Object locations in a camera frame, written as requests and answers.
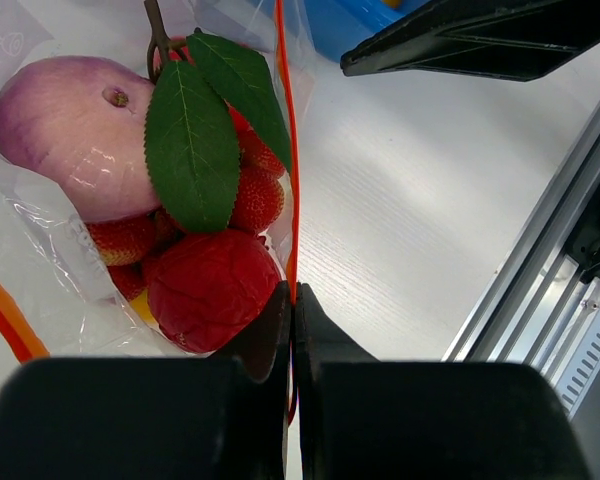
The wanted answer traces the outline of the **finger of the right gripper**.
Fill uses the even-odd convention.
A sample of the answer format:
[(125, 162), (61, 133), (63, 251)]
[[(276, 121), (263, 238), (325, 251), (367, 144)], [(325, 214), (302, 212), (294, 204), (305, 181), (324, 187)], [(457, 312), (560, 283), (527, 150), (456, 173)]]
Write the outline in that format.
[(344, 53), (344, 75), (420, 70), (529, 82), (600, 43), (597, 1), (428, 1)]

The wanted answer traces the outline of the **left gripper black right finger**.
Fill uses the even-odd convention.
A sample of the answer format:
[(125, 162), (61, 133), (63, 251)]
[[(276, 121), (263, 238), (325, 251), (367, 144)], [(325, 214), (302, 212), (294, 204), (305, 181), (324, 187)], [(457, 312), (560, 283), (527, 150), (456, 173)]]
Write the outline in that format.
[(294, 377), (307, 479), (586, 479), (549, 383), (515, 363), (381, 361), (297, 289)]

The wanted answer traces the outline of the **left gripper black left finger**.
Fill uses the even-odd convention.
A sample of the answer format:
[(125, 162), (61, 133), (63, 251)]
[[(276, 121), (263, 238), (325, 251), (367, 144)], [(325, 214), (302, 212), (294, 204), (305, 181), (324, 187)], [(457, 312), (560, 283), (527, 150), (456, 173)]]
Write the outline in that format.
[(0, 391), (0, 479), (281, 479), (289, 287), (206, 358), (37, 360)]

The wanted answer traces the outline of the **red toy strawberry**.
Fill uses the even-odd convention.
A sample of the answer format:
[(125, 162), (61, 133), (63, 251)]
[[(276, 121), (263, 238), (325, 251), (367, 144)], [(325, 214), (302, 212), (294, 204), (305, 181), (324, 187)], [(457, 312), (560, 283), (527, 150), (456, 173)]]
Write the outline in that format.
[(196, 354), (220, 349), (244, 329), (282, 280), (265, 237), (234, 229), (187, 235), (143, 269), (160, 331)]

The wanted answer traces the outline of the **clear zip top bag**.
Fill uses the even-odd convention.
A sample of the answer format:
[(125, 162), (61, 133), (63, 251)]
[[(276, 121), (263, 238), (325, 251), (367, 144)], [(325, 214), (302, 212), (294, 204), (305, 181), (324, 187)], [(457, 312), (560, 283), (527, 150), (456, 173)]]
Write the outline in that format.
[[(301, 1), (163, 1), (163, 23), (203, 37), (214, 89), (280, 158), (281, 215), (264, 230), (282, 275), (297, 275), (297, 118), (315, 53)], [(117, 246), (95, 224), (146, 222), (164, 201), (191, 226), (231, 185), (190, 175), (154, 192), (144, 127), (152, 33), (139, 1), (0, 1), (0, 339), (21, 363), (60, 354), (166, 353), (114, 287)]]

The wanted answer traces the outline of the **red lychee toy bunch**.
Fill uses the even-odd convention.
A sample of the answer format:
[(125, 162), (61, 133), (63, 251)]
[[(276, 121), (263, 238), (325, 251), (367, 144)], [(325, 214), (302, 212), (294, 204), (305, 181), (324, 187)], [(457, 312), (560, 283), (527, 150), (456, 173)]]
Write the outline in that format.
[(144, 155), (151, 183), (167, 212), (185, 229), (226, 228), (240, 177), (239, 146), (229, 110), (235, 108), (277, 156), (299, 195), (298, 135), (289, 67), (284, 4), (274, 4), (275, 65), (227, 38), (195, 29), (180, 61), (170, 50), (158, 2), (144, 4), (151, 26), (146, 58), (162, 70), (144, 123)]

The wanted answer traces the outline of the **purple toy onion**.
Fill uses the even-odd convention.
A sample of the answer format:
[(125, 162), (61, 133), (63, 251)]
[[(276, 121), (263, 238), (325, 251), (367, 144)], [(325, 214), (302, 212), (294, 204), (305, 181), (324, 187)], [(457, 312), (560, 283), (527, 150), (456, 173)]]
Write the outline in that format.
[(153, 90), (106, 58), (30, 63), (0, 90), (0, 153), (56, 182), (87, 223), (147, 214), (160, 205), (144, 153)]

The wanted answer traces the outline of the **blue plastic bin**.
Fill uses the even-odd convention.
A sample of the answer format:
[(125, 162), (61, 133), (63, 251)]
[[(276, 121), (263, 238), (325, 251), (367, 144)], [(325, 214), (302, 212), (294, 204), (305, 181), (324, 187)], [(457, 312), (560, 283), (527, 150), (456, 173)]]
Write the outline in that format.
[(316, 51), (332, 62), (426, 0), (308, 0), (304, 2)]

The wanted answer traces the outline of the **aluminium mounting rail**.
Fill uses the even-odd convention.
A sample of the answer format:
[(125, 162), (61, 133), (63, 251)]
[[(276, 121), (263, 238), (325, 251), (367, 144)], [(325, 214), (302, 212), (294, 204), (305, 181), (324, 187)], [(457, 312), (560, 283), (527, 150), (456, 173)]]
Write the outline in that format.
[(444, 357), (540, 372), (569, 419), (600, 413), (600, 102)]

